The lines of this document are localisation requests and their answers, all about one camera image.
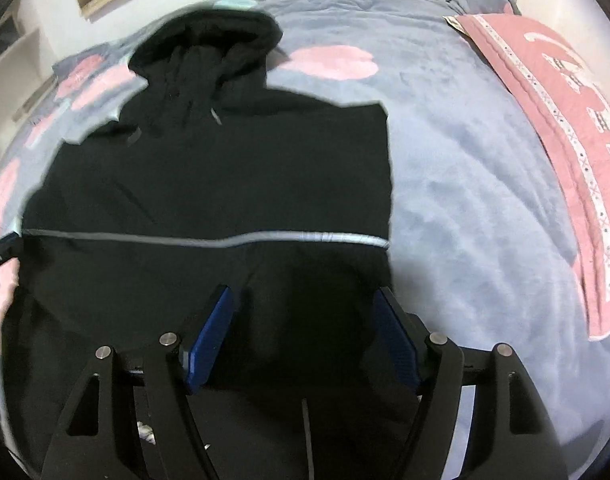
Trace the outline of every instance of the hood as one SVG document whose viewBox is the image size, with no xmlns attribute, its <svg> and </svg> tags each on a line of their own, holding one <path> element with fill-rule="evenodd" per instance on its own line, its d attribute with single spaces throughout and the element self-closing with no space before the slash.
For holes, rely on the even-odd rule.
<svg viewBox="0 0 610 480">
<path fill-rule="evenodd" d="M 129 67 L 148 86 L 125 105 L 120 122 L 161 136 L 170 126 L 218 121 L 265 87 L 267 55 L 283 33 L 262 12 L 202 9 L 174 18 L 144 41 Z"/>
</svg>

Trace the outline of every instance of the blue gripper pad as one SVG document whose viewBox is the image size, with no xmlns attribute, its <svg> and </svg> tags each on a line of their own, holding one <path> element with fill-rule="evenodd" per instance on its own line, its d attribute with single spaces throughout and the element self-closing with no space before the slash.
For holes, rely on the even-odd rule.
<svg viewBox="0 0 610 480">
<path fill-rule="evenodd" d="M 207 383 L 234 316 L 234 297 L 228 286 L 217 288 L 210 298 L 210 303 L 213 304 L 213 309 L 205 323 L 193 327 L 193 333 L 197 333 L 197 336 L 191 349 L 188 352 L 181 349 L 181 364 L 187 372 L 185 383 L 193 394 Z"/>
<path fill-rule="evenodd" d="M 376 328 L 386 343 L 399 380 L 406 386 L 416 389 L 421 383 L 418 352 L 380 290 L 374 294 L 373 317 Z"/>
</svg>

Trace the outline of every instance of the black fabric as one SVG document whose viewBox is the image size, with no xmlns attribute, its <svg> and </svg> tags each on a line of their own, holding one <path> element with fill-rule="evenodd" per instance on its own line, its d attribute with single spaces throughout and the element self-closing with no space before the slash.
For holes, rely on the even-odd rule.
<svg viewBox="0 0 610 480">
<path fill-rule="evenodd" d="M 265 58 L 280 37 L 276 23 L 255 12 L 200 10 L 164 25 L 130 61 L 148 87 L 119 121 L 80 146 L 61 147 L 26 206 L 23 230 L 387 238 L 383 108 L 341 108 L 266 88 Z M 124 351 L 163 332 L 182 335 L 183 320 L 220 283 L 233 289 L 239 313 L 211 386 L 369 384 L 363 358 L 374 341 L 371 297 L 391 286 L 383 247 L 264 241 L 215 249 L 25 237 L 4 321 L 3 373 L 13 431 L 37 468 L 94 349 Z"/>
</svg>

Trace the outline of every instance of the reflective strip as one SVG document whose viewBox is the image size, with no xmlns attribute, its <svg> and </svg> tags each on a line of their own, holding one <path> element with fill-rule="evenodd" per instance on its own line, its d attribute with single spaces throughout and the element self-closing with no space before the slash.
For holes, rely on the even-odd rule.
<svg viewBox="0 0 610 480">
<path fill-rule="evenodd" d="M 253 242 L 333 242 L 389 248 L 389 240 L 371 235 L 353 233 L 317 233 L 301 231 L 259 231 L 217 240 L 200 238 L 171 238 L 164 236 L 127 235 L 120 233 L 68 233 L 48 229 L 23 229 L 23 235 L 66 238 L 67 240 L 97 240 L 111 242 L 133 242 L 137 244 L 169 245 L 179 247 L 202 247 L 224 249 Z"/>
</svg>

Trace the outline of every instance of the white decorative pattern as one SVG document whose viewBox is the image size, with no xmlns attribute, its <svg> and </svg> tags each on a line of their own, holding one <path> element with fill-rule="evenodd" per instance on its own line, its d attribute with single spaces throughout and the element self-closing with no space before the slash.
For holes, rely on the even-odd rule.
<svg viewBox="0 0 610 480">
<path fill-rule="evenodd" d="M 578 164 L 581 168 L 582 176 L 584 177 L 585 183 L 587 184 L 587 188 L 590 190 L 590 196 L 592 197 L 594 209 L 596 210 L 596 218 L 598 219 L 601 225 L 600 234 L 602 236 L 603 251 L 605 255 L 603 258 L 606 286 L 605 301 L 610 301 L 610 220 L 607 215 L 607 209 L 605 208 L 605 203 L 602 199 L 598 183 L 596 182 L 596 178 L 594 176 L 594 171 L 592 170 L 592 167 L 589 164 L 585 148 L 582 146 L 581 141 L 578 139 L 578 136 L 576 135 L 576 132 L 572 125 L 569 123 L 569 121 L 567 121 L 565 116 L 558 109 L 555 102 L 553 101 L 549 93 L 546 91 L 546 89 L 543 87 L 543 85 L 540 84 L 538 79 L 534 77 L 534 75 L 524 65 L 520 58 L 516 56 L 515 52 L 511 49 L 511 47 L 494 30 L 494 27 L 492 27 L 489 22 L 485 18 L 483 18 L 483 16 L 474 15 L 474 19 L 476 19 L 483 26 L 483 28 L 485 28 L 489 36 L 494 41 L 496 41 L 496 44 L 498 44 L 498 46 L 502 48 L 505 55 L 507 56 L 507 59 L 509 59 L 514 64 L 514 66 L 520 71 L 524 78 L 527 79 L 527 81 L 531 84 L 536 94 L 538 94 L 538 96 L 541 98 L 541 101 L 543 101 L 543 103 L 546 105 L 547 110 L 549 110 L 554 120 L 558 123 L 563 132 L 565 132 L 569 143 L 574 149 Z"/>
</svg>

